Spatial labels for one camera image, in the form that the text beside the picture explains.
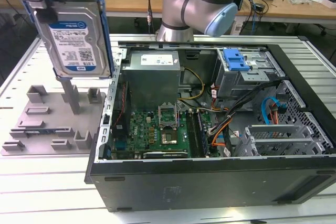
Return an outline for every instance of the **aluminum profile table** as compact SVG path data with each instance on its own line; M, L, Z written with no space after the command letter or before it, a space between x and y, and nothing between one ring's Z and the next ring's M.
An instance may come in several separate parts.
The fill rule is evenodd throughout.
M149 35L111 35L112 51L117 41L155 41ZM314 91L336 116L336 70L308 41L297 37L224 36L195 37L196 41L278 44ZM79 91L98 87L107 91L109 80L76 79ZM0 88L0 145L9 138L34 85L47 92L62 92L48 54L40 39L35 39L16 68ZM215 209L143 211L109 213L94 185L84 176L88 155L76 156L0 156L1 223L334 223L336 185L302 205L231 207Z

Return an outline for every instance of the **motherboard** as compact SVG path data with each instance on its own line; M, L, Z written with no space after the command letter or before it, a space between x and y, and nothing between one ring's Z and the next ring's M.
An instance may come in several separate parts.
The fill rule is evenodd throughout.
M114 139L112 154L117 159L213 156L216 154L208 153L206 137L210 127L208 112L163 112L162 108L151 112L133 111L129 135Z

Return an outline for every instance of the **sticker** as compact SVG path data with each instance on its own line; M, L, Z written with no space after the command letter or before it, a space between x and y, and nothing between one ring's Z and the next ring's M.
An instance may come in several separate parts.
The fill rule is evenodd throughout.
M93 71L96 60L92 46L85 41L89 30L85 22L59 21L49 25L63 65L71 71Z
M166 186L163 188L163 202L174 202L179 200L182 186Z
M174 65L173 55L142 55L141 65Z
M211 96L212 98L217 98L217 91L216 90L211 90Z
M239 131L234 131L230 137L239 137Z
M39 131L25 131L26 134L39 134Z
M227 156L227 157L231 157L231 152L225 147L224 148L224 154Z
M254 60L247 60L246 64L248 64L248 65L257 65L257 63Z

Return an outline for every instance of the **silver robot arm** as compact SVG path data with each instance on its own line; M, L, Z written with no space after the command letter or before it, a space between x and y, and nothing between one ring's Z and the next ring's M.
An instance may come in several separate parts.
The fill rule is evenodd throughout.
M238 9L233 0L163 0L158 41L193 41L193 29L206 35L223 35Z

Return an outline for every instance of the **barcode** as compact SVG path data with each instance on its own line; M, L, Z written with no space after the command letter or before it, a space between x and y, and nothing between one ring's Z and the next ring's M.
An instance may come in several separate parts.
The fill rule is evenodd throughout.
M81 61L93 61L90 48L79 48L79 57Z

